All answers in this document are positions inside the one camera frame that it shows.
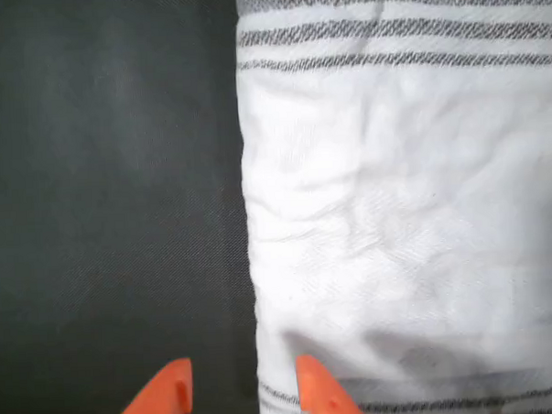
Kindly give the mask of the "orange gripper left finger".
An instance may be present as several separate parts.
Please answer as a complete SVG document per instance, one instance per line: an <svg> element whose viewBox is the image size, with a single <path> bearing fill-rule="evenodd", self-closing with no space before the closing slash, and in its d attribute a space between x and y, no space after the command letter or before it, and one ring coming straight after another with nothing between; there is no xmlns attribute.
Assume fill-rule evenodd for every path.
<svg viewBox="0 0 552 414"><path fill-rule="evenodd" d="M191 359L166 364L121 414L190 414L193 408Z"/></svg>

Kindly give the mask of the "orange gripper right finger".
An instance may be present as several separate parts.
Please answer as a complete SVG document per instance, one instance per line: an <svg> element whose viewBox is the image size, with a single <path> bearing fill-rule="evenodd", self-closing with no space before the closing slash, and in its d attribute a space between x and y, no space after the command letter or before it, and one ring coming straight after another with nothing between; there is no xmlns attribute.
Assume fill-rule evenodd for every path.
<svg viewBox="0 0 552 414"><path fill-rule="evenodd" d="M329 370L311 355L296 361L299 405L307 414L363 414Z"/></svg>

